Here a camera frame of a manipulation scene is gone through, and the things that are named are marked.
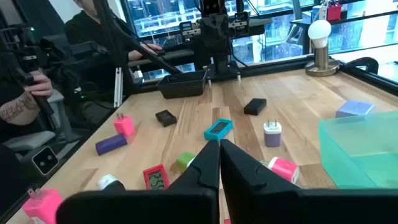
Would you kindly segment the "red cube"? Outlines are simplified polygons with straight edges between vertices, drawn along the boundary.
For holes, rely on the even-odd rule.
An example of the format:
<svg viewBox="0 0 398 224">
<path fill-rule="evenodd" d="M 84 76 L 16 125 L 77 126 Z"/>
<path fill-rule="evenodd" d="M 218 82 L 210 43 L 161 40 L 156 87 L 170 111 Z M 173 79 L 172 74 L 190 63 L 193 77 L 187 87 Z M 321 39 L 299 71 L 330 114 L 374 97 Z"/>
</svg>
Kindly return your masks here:
<svg viewBox="0 0 398 224">
<path fill-rule="evenodd" d="M 128 137 L 134 133 L 134 124 L 130 116 L 125 116 L 122 113 L 116 114 L 117 119 L 114 120 L 114 127 L 118 134 L 123 134 Z"/>
</svg>

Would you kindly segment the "translucent green plastic bin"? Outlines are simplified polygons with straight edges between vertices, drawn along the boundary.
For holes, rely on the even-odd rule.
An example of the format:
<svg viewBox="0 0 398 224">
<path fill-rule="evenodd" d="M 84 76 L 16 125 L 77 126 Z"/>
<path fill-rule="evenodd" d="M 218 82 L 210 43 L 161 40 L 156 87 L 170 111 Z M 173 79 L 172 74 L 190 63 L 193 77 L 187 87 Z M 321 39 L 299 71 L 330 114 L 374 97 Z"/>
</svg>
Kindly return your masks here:
<svg viewBox="0 0 398 224">
<path fill-rule="evenodd" d="M 398 189 L 398 111 L 319 122 L 320 157 L 339 189 Z"/>
</svg>

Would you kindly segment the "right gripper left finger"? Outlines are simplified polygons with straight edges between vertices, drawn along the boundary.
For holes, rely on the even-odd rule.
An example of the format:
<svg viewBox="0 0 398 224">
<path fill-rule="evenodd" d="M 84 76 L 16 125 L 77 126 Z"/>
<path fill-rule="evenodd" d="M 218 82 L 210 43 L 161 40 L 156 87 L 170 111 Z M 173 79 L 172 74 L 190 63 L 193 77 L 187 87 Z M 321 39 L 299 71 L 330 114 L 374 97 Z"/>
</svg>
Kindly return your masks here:
<svg viewBox="0 0 398 224">
<path fill-rule="evenodd" d="M 220 145 L 208 141 L 167 189 L 123 186 L 66 198 L 56 224 L 219 224 Z"/>
</svg>

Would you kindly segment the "teal digital thermometer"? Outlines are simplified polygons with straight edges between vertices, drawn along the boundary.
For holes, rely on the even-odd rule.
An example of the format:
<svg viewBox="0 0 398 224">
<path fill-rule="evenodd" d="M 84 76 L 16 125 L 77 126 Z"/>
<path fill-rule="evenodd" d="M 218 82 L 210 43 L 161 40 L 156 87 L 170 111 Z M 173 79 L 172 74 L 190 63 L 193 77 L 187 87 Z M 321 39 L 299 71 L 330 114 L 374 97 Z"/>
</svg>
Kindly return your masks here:
<svg viewBox="0 0 398 224">
<path fill-rule="evenodd" d="M 203 134 L 206 140 L 217 140 L 223 139 L 233 129 L 233 121 L 229 119 L 217 120 L 209 129 Z"/>
</svg>

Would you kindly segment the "white and black charger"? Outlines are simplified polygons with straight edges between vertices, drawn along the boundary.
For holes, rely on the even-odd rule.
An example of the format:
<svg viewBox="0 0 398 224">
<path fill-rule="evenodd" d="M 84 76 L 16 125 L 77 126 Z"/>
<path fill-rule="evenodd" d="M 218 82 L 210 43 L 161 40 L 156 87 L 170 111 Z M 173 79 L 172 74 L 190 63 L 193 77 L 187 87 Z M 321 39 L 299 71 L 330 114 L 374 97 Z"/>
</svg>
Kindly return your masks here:
<svg viewBox="0 0 398 224">
<path fill-rule="evenodd" d="M 125 190 L 123 183 L 111 174 L 107 174 L 100 178 L 100 180 L 97 182 L 97 186 L 100 190 Z"/>
</svg>

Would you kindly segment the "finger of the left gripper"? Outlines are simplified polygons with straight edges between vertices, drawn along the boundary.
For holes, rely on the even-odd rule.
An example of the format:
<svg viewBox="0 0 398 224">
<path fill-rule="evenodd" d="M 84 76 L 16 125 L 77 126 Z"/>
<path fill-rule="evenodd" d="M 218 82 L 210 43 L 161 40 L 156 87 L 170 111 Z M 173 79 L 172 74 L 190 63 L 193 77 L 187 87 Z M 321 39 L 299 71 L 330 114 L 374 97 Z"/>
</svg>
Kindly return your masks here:
<svg viewBox="0 0 398 224">
<path fill-rule="evenodd" d="M 226 40 L 226 34 L 225 34 L 226 23 L 225 23 L 225 21 L 218 21 L 215 25 L 215 28 L 216 28 L 217 40 L 225 41 Z"/>
<path fill-rule="evenodd" d="M 205 42 L 211 42 L 215 36 L 215 25 L 212 22 L 205 22 Z"/>
</svg>

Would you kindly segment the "pink and white charger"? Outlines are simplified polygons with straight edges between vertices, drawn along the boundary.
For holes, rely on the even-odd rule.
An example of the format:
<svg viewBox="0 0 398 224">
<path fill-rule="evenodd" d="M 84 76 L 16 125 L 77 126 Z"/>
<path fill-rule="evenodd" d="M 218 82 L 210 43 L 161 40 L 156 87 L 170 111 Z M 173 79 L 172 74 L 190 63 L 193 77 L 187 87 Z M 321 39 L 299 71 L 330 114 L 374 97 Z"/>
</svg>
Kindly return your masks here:
<svg viewBox="0 0 398 224">
<path fill-rule="evenodd" d="M 273 157 L 270 161 L 261 160 L 260 163 L 293 184 L 299 177 L 299 166 L 285 159 Z"/>
</svg>

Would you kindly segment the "red digital thermometer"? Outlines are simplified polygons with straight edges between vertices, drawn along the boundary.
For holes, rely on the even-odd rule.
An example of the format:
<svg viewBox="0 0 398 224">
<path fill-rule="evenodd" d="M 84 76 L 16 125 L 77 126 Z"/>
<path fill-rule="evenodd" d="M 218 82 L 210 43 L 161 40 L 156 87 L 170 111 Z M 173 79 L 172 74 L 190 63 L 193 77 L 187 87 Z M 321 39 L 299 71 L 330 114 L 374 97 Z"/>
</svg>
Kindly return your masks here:
<svg viewBox="0 0 398 224">
<path fill-rule="evenodd" d="M 162 190 L 169 187 L 169 180 L 162 164 L 144 170 L 143 175 L 147 190 Z"/>
</svg>

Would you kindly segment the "grey chair seat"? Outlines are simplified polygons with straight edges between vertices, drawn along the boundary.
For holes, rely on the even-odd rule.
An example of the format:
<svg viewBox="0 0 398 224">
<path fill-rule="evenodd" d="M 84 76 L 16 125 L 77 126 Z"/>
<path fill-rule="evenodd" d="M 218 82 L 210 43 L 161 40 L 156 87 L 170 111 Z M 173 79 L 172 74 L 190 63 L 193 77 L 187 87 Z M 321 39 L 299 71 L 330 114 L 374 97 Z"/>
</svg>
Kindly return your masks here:
<svg viewBox="0 0 398 224">
<path fill-rule="evenodd" d="M 14 152 L 30 151 L 43 146 L 46 142 L 50 141 L 54 137 L 55 133 L 51 131 L 42 131 L 39 133 L 32 133 L 25 136 L 12 138 L 3 144 L 12 149 Z"/>
</svg>

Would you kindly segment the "green and white charger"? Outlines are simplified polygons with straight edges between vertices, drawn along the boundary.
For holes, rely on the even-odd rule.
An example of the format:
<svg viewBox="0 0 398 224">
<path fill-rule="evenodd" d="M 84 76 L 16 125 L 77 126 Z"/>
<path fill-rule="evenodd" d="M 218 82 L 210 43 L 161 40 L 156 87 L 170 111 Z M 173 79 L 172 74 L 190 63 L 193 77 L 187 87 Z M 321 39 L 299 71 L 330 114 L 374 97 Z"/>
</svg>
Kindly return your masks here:
<svg viewBox="0 0 398 224">
<path fill-rule="evenodd" d="M 177 158 L 177 167 L 180 172 L 185 172 L 187 167 L 192 163 L 192 161 L 195 159 L 196 155 L 190 153 L 190 152 L 183 152 L 179 157 Z"/>
</svg>

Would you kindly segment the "black box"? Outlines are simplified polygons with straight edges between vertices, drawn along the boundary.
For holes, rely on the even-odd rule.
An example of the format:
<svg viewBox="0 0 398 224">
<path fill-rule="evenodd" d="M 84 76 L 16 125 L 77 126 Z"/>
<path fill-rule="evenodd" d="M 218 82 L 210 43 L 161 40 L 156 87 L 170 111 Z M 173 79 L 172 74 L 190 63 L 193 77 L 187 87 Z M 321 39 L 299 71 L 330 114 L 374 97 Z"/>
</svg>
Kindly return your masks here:
<svg viewBox="0 0 398 224">
<path fill-rule="evenodd" d="M 264 98 L 253 98 L 245 107 L 244 114 L 257 116 L 267 104 L 267 100 Z"/>
</svg>

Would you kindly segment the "black digital thermometer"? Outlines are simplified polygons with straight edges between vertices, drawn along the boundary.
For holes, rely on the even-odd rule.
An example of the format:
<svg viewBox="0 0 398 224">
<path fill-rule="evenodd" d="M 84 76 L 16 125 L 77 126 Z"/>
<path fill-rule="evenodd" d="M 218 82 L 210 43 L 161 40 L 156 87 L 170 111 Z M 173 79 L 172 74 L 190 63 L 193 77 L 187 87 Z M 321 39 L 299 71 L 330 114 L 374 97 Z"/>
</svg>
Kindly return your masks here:
<svg viewBox="0 0 398 224">
<path fill-rule="evenodd" d="M 169 110 L 160 111 L 155 114 L 155 117 L 163 127 L 170 126 L 177 122 L 177 118 Z"/>
</svg>

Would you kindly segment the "purple and white charger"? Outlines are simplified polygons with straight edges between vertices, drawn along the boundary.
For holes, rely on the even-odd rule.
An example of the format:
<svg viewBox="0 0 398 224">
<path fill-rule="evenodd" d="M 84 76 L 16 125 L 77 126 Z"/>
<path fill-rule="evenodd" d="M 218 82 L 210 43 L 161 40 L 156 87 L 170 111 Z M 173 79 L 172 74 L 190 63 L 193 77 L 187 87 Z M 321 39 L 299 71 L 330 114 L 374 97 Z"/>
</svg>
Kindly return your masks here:
<svg viewBox="0 0 398 224">
<path fill-rule="evenodd" d="M 282 144 L 282 126 L 276 119 L 264 123 L 263 131 L 266 147 L 279 147 Z"/>
</svg>

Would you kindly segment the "glossy purple box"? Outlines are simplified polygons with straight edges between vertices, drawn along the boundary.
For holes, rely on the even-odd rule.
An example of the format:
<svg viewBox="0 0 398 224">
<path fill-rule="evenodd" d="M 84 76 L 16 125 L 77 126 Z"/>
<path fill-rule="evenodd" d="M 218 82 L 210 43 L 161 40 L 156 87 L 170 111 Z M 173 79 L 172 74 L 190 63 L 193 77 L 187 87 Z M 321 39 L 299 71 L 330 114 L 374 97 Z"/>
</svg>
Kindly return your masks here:
<svg viewBox="0 0 398 224">
<path fill-rule="evenodd" d="M 96 152 L 99 156 L 127 145 L 126 138 L 123 134 L 117 134 L 110 138 L 104 139 L 95 144 Z"/>
</svg>

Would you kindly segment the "lavender box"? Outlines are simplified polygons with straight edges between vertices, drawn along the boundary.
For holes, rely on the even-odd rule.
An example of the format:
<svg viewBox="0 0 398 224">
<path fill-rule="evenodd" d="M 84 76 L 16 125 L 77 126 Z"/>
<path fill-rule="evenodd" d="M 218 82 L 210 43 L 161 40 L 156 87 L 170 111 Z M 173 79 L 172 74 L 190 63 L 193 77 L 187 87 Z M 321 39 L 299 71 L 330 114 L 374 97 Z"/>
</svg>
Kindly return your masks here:
<svg viewBox="0 0 398 224">
<path fill-rule="evenodd" d="M 335 113 L 336 118 L 348 116 L 364 116 L 374 109 L 374 104 L 361 101 L 346 101 Z"/>
</svg>

